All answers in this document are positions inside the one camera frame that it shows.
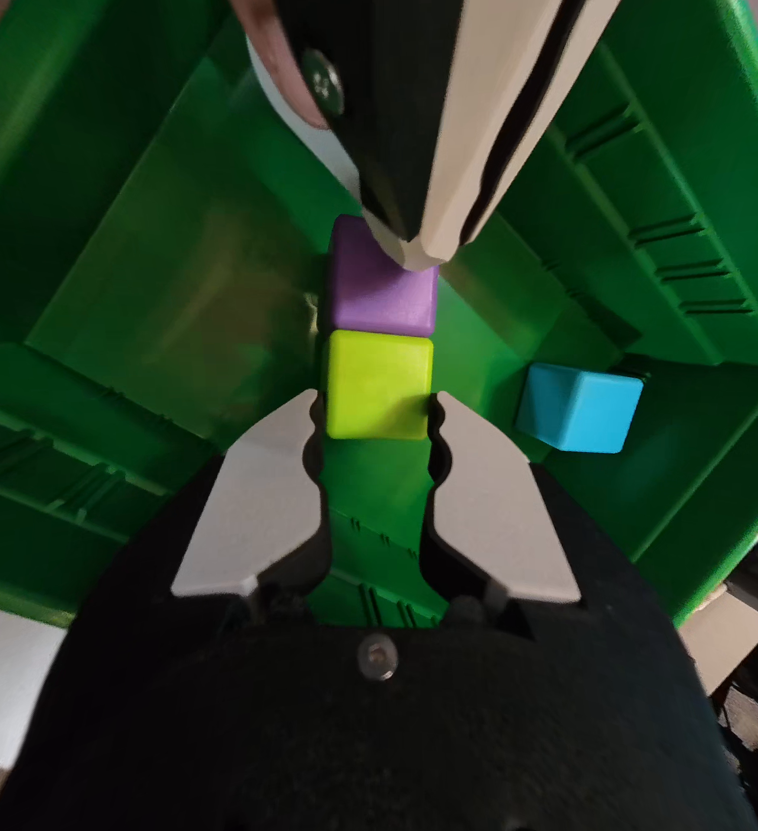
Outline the purple cube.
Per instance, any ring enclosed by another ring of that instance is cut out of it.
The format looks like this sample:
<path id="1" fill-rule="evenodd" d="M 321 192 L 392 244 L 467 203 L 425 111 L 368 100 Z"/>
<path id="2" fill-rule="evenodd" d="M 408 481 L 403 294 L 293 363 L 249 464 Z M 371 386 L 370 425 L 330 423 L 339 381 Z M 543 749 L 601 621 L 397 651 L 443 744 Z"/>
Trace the purple cube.
<path id="1" fill-rule="evenodd" d="M 336 218 L 329 247 L 328 319 L 332 330 L 429 338 L 435 330 L 439 268 L 397 265 L 362 217 Z"/>

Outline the blue cube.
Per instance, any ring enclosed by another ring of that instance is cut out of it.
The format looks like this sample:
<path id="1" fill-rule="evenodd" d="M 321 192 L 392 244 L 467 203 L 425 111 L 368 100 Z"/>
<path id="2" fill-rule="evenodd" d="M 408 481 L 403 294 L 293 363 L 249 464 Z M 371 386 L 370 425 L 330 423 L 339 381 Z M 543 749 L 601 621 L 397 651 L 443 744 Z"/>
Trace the blue cube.
<path id="1" fill-rule="evenodd" d="M 617 454 L 643 388 L 636 377 L 534 362 L 515 428 L 558 451 Z"/>

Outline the lime green cube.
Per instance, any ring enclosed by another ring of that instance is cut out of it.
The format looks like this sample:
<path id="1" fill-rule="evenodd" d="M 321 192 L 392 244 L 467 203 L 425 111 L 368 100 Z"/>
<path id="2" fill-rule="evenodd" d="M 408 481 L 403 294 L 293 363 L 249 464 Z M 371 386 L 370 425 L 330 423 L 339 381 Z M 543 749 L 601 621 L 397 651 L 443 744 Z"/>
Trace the lime green cube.
<path id="1" fill-rule="evenodd" d="M 326 434 L 338 441 L 426 438 L 434 345 L 335 330 L 326 352 Z"/>

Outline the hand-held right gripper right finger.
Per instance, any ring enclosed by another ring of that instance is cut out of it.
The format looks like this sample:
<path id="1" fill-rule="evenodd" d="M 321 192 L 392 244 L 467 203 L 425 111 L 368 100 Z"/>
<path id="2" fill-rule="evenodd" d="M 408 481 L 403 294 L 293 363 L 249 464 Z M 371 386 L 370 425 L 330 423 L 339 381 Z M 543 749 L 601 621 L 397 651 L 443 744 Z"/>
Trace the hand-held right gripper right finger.
<path id="1" fill-rule="evenodd" d="M 529 458 L 496 426 L 439 391 L 429 399 L 419 570 L 447 602 L 474 597 L 498 618 L 517 602 L 562 607 L 581 591 Z"/>

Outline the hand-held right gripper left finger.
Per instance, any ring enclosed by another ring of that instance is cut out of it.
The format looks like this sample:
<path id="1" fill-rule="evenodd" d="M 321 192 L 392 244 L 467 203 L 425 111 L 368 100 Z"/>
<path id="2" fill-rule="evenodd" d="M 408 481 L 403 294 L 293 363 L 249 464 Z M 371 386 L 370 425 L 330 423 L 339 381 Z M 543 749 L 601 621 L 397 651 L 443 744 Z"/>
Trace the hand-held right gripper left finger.
<path id="1" fill-rule="evenodd" d="M 329 574 L 324 400 L 307 389 L 227 450 L 171 585 L 175 597 L 306 596 Z"/>

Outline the person's left hand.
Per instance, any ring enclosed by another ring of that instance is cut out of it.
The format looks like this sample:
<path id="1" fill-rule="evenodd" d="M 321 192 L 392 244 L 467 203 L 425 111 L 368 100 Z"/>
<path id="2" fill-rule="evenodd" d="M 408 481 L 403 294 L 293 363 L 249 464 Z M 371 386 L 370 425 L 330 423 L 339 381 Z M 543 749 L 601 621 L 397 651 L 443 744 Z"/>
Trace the person's left hand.
<path id="1" fill-rule="evenodd" d="M 251 47 L 261 87 L 291 128 L 329 130 L 301 74 L 273 1 L 230 1 Z"/>

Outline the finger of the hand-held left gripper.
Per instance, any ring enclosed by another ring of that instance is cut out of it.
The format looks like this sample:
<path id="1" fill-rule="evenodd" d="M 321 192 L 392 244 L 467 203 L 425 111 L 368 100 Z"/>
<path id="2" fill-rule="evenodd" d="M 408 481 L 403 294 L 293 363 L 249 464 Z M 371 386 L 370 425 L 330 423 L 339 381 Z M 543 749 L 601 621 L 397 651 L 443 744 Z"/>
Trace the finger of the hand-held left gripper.
<path id="1" fill-rule="evenodd" d="M 419 231 L 396 238 L 368 210 L 377 243 L 394 262 L 421 272 L 448 262 L 484 193 L 500 131 L 548 40 L 561 2 L 464 2 Z"/>
<path id="2" fill-rule="evenodd" d="M 462 229 L 462 244 L 475 239 L 530 157 L 618 5 L 618 1 L 560 2 L 539 55 L 488 153 L 479 192 Z"/>

